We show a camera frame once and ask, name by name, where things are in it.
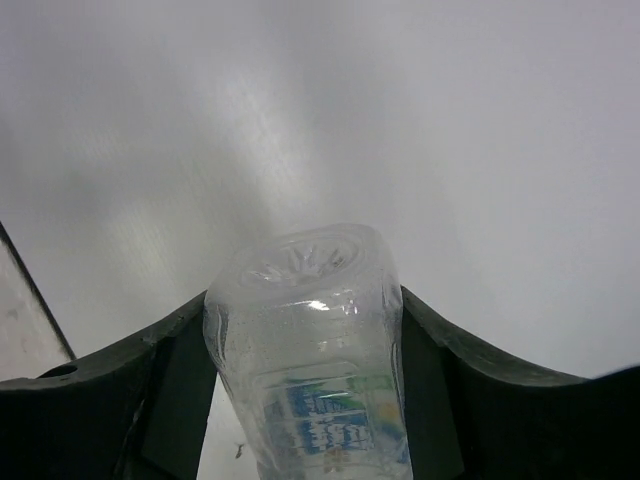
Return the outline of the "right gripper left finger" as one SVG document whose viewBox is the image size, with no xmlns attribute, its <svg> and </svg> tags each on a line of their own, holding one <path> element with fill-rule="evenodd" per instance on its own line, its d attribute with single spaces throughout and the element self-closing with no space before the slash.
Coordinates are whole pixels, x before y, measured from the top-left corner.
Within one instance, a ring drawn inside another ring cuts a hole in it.
<svg viewBox="0 0 640 480">
<path fill-rule="evenodd" d="M 216 369 L 204 297 L 99 351 L 1 384 L 4 479 L 194 479 Z"/>
</svg>

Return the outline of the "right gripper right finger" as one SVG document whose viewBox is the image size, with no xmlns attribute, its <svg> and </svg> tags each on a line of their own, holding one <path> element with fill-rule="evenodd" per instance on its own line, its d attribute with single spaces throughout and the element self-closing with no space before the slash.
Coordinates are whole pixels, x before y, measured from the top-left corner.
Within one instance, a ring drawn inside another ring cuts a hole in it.
<svg viewBox="0 0 640 480">
<path fill-rule="evenodd" d="M 551 370 L 402 295 L 415 478 L 638 478 L 638 367 L 594 379 Z"/>
</svg>

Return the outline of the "green label plastic bottle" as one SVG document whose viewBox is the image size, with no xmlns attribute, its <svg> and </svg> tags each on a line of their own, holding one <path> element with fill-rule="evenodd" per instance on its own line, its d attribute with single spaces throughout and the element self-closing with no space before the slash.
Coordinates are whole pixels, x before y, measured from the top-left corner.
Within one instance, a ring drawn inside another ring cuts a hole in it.
<svg viewBox="0 0 640 480">
<path fill-rule="evenodd" d="M 203 335 L 263 479 L 409 479 L 403 301 L 391 252 L 360 224 L 237 252 Z"/>
</svg>

